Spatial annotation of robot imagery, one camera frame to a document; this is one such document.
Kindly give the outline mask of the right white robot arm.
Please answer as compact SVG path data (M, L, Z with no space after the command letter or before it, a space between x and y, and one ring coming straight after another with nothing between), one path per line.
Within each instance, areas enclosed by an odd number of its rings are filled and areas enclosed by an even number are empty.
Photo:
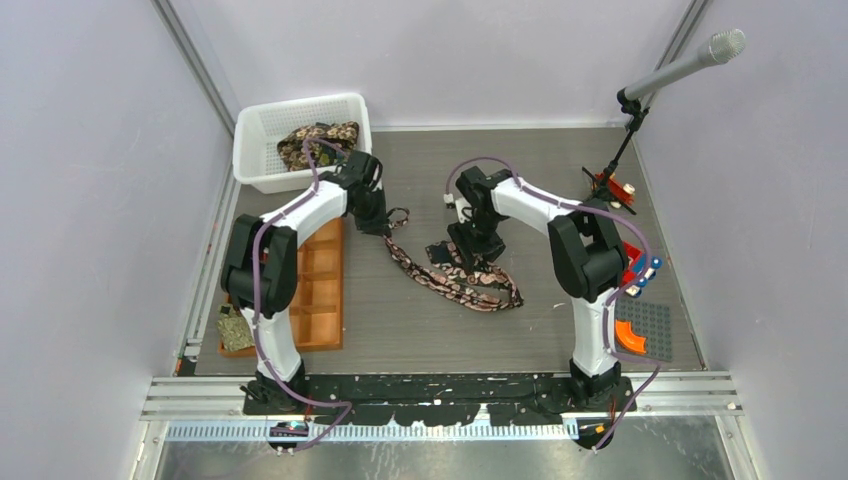
M555 196L508 169L486 175L471 167L455 185L462 199L456 207L458 220L447 231L466 272L504 252L497 228L505 220L517 220L548 239L556 280L573 308L571 397L584 410L598 409L621 379L604 316L614 306L613 293L629 265L609 212L599 204Z

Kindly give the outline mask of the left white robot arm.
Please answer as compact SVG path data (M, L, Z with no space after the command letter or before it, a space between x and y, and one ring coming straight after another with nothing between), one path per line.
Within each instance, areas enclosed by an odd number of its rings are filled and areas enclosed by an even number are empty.
M221 271L221 287L248 322L257 356L256 374L245 387L252 399L284 414L308 399L305 366L290 322L298 287L298 250L320 228L351 215L366 234L388 233L382 163L355 150L332 171L284 206L233 224Z

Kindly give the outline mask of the black pink floral tie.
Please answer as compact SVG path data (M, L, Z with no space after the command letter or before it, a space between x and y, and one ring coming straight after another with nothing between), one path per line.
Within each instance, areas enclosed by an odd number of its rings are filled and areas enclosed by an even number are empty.
M389 234L383 237L393 262L415 283L467 309L492 313L520 308L525 300L512 276L500 266L477 256L469 271L450 240L425 248L430 265L415 262Z

